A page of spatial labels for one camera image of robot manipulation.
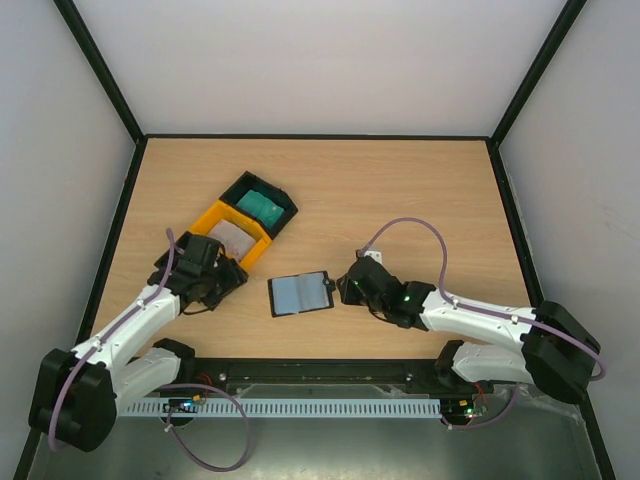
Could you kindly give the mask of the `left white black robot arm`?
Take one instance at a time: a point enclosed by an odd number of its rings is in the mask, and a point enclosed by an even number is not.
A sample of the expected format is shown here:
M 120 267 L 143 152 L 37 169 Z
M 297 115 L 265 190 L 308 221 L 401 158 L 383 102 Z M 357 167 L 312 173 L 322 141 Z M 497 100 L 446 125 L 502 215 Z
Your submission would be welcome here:
M 123 410 L 176 380 L 194 355 L 171 340 L 143 356 L 140 348 L 190 305 L 211 311 L 246 283 L 247 272 L 220 241 L 189 233 L 168 240 L 146 285 L 122 313 L 72 349 L 54 348 L 42 359 L 28 423 L 46 435 L 51 450 L 95 450 Z

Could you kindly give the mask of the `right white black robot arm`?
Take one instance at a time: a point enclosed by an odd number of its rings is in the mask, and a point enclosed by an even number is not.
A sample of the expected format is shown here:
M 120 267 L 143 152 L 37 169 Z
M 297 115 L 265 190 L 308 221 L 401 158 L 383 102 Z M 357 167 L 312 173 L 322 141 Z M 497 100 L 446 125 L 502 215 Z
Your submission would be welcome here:
M 481 381 L 519 382 L 579 404 L 594 379 L 600 345 L 558 303 L 516 308 L 473 301 L 441 286 L 402 282 L 369 256 L 358 258 L 337 288 L 343 304 L 363 306 L 386 323 L 463 336 L 442 351 L 436 367 L 447 391 Z

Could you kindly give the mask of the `black card holder wallet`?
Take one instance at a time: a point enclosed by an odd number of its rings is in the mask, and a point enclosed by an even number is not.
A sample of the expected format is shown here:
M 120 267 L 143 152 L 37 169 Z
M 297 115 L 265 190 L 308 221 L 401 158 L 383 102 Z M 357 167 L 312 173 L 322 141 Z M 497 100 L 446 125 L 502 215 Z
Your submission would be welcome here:
M 336 283 L 327 271 L 269 279 L 271 316 L 274 318 L 331 309 Z

